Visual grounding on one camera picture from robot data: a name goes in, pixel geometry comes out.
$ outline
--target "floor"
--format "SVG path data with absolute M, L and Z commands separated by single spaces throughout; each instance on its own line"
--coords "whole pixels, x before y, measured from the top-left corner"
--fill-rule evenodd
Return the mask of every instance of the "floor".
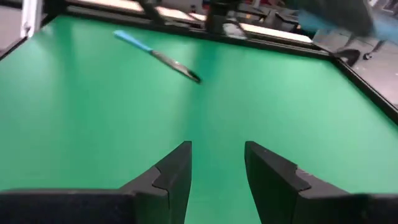
M 0 51 L 15 41 L 19 36 L 21 12 L 0 6 Z M 345 45 L 348 34 L 333 31 L 328 35 L 317 37 L 317 42 L 331 49 Z M 366 53 L 376 45 L 377 40 L 355 41 L 350 47 Z M 374 54 L 371 60 L 361 59 L 354 69 L 371 84 L 380 94 L 398 108 L 398 45 L 387 43 Z

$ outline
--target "table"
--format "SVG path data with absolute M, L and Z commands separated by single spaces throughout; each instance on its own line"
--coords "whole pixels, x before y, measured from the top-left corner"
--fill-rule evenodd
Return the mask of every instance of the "table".
M 397 125 L 316 58 L 58 16 L 0 62 L 0 124 L 0 190 L 118 188 L 191 140 L 189 224 L 259 223 L 250 140 L 349 192 L 398 192 Z

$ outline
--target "black frame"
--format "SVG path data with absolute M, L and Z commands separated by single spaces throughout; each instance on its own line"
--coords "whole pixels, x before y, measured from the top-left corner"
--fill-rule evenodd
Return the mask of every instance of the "black frame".
M 0 191 L 0 223 L 183 224 L 192 180 L 192 142 L 184 141 L 119 189 Z
M 117 7 L 104 6 L 88 2 L 80 2 L 77 0 L 58 0 L 54 2 L 60 2 L 60 4 L 58 5 L 62 6 L 63 8 L 57 9 L 56 14 L 50 13 L 50 15 L 52 16 L 50 19 L 47 19 L 46 22 L 50 22 L 51 19 L 55 18 L 57 15 L 66 14 L 69 16 L 97 19 L 105 22 L 138 27 L 141 29 L 166 32 L 169 34 L 186 35 L 189 37 L 212 40 L 227 44 L 241 45 L 245 47 L 253 47 L 264 50 L 273 50 L 287 54 L 329 60 L 346 76 L 347 79 L 349 79 L 355 86 L 357 86 L 357 88 L 359 88 L 396 125 L 398 125 L 398 109 L 392 103 L 386 100 L 370 84 L 363 80 L 354 70 L 347 66 L 347 64 L 342 59 L 335 57 L 334 54 L 331 54 L 330 52 L 327 52 L 321 47 L 314 44 L 283 39 L 270 35 L 255 34 L 251 32 L 249 32 L 248 40 L 234 39 L 225 35 L 211 34 L 206 32 L 204 29 L 200 28 L 203 27 L 203 22 L 201 21 L 176 21 L 177 23 L 183 25 L 170 26 L 168 24 L 165 25 L 153 21 L 151 19 L 151 15 L 132 10 L 120 9 Z M 24 40 L 12 47 L 12 50 L 16 49 L 21 43 L 23 43 L 23 41 Z
M 244 163 L 261 223 L 397 223 L 397 194 L 351 194 L 248 141 Z

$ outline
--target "green table surface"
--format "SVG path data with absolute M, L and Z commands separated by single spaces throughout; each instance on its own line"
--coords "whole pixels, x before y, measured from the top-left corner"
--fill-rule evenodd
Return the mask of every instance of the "green table surface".
M 398 192 L 397 126 L 324 60 L 58 17 L 0 63 L 0 190 L 118 188 L 184 140 L 186 223 L 259 223 L 248 140 L 349 192 Z

